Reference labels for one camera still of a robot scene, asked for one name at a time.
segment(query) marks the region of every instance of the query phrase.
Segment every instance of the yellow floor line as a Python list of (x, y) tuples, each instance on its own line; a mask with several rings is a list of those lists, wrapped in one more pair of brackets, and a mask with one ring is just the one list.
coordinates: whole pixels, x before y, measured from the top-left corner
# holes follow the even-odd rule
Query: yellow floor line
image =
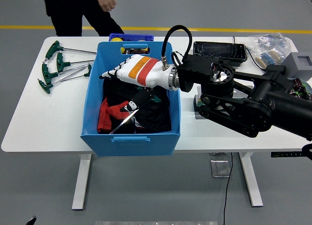
[[(0, 29), (21, 30), (51, 30), (53, 26), (30, 26), (30, 25), (0, 25)], [(91, 26), (83, 26), (83, 30), (94, 30)], [(168, 31), (169, 27), (139, 27), (124, 26), (124, 31)], [(240, 28), (188, 28), (192, 32), (245, 32), (245, 33), (288, 33), (288, 34), (312, 34), (312, 30), (282, 30), (282, 29), (240, 29)]]

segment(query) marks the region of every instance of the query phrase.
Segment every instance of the white robotic hand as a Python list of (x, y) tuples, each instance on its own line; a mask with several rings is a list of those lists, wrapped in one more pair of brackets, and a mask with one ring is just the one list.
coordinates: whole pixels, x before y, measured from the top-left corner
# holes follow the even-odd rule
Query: white robotic hand
[(173, 86), (174, 72), (173, 64), (163, 69), (160, 60), (136, 54), (127, 58), (113, 70), (103, 73), (99, 78), (113, 77), (142, 87), (153, 88), (159, 85), (167, 90), (176, 91), (178, 88)]

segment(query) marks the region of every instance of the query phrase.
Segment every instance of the black pants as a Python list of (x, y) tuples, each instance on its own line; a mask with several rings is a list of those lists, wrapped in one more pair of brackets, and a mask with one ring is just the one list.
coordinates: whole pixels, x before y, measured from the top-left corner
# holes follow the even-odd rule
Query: black pants
[(103, 12), (98, 0), (44, 0), (57, 36), (81, 36), (82, 16), (85, 16), (99, 36), (123, 33), (121, 27)]

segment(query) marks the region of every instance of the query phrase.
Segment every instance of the hand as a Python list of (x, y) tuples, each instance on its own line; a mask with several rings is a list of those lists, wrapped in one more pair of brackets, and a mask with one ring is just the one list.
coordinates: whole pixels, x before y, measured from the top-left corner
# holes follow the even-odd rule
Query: hand
[(173, 66), (169, 65), (169, 68), (163, 70), (160, 60), (135, 54), (120, 63), (113, 70), (103, 73), (100, 79), (113, 77), (142, 87), (153, 88), (161, 86), (168, 90), (177, 90), (177, 87), (169, 84)]
[(98, 0), (98, 3), (104, 12), (111, 11), (117, 4), (116, 0)]

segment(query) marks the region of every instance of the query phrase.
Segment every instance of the blue plastic bin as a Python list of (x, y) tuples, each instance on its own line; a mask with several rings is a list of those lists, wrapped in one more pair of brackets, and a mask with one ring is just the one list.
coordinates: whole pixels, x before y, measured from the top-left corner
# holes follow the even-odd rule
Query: blue plastic bin
[(109, 35), (109, 41), (113, 38), (122, 38), (124, 41), (154, 41), (153, 35), (114, 34)]
[[(97, 131), (99, 109), (103, 97), (103, 80), (98, 77), (116, 67), (130, 55), (120, 53), (120, 48), (150, 48), (145, 55), (160, 59), (163, 42), (101, 42), (91, 70), (83, 113), (81, 138), (99, 156), (160, 156), (172, 155), (180, 137), (179, 91), (168, 91), (172, 130), (155, 134), (99, 134)], [(166, 55), (171, 62), (172, 47), (168, 43)]]

